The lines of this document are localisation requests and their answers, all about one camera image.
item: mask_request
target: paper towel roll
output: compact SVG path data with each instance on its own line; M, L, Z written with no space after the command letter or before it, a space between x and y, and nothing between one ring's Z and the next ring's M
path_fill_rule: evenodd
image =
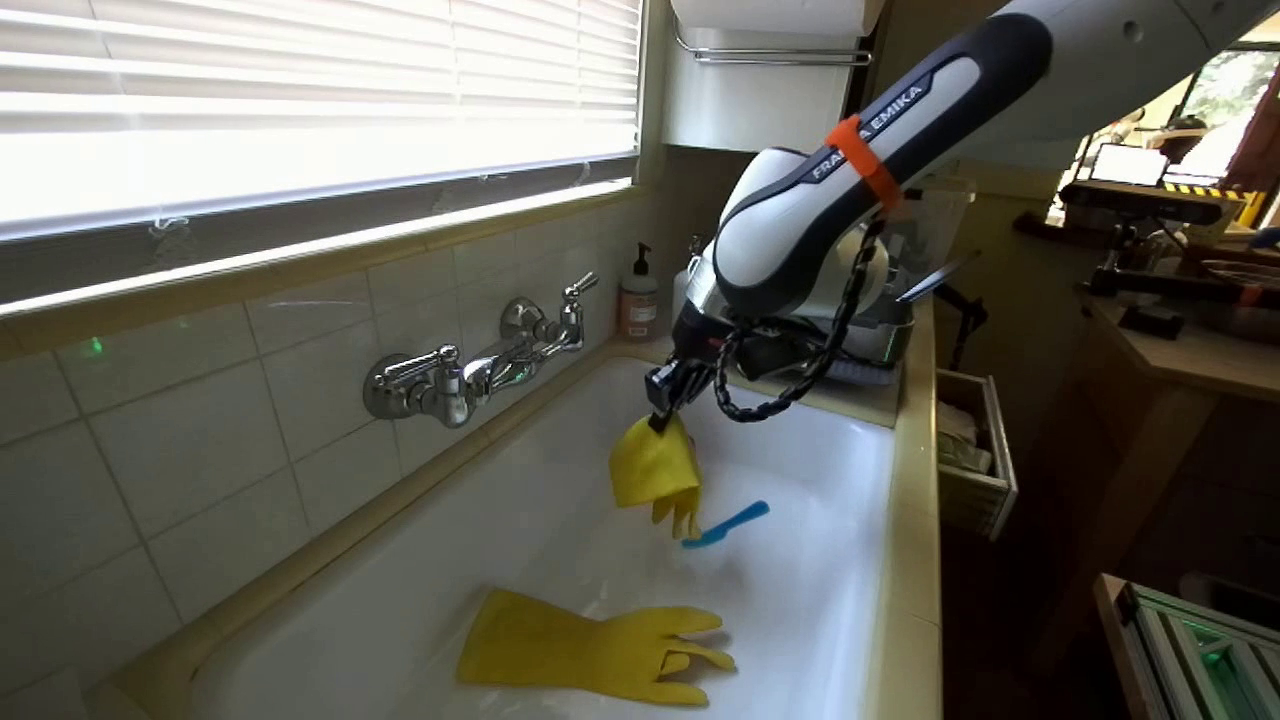
M671 0L681 24L756 32L864 36L883 0Z

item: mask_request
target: open drawer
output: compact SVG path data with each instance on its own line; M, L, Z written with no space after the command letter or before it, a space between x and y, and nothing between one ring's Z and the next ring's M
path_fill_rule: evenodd
M978 424L978 447L993 456L989 475L938 462L942 521L996 539L1018 498L996 380L938 370L938 401L972 414Z

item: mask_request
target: blue scrub brush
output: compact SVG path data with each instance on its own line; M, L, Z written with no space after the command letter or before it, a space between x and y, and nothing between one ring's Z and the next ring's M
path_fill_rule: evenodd
M756 518L763 518L764 515L768 514L769 514L769 503L764 502L763 500L758 500L751 505L748 505L746 510L739 512L737 515L733 515L732 518L724 520L719 525L716 525L714 528L704 532L703 537L698 539L684 539L680 541L680 544L685 546L685 548L687 550L716 544L719 541L724 539L724 536L727 536L728 532L732 530L733 528L744 523L750 523Z

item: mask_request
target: wall-mounted faucet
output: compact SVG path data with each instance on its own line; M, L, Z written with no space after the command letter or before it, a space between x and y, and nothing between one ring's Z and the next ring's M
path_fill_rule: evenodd
M445 427L460 428L476 409L506 388L527 383L548 360L582 350L582 305L579 299L595 287L595 273L564 288L559 320L547 318L532 300L517 297L498 320L497 343L466 365L458 348L442 345L411 357L388 355L365 377L365 409L381 420L433 415Z

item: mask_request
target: sink basin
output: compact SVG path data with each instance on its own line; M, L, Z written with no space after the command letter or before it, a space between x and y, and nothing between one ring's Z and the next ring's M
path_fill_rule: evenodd
M685 550L671 520L613 506L608 454L648 411L636 360L602 364L260 616L193 682L200 720L858 717L876 624L892 430L795 406L730 421L710 392L682 416L710 527L772 512ZM736 391L739 404L763 400ZM453 669L486 592L503 587L590 618L692 605L737 673L681 679L710 707L658 707L571 689L458 685Z

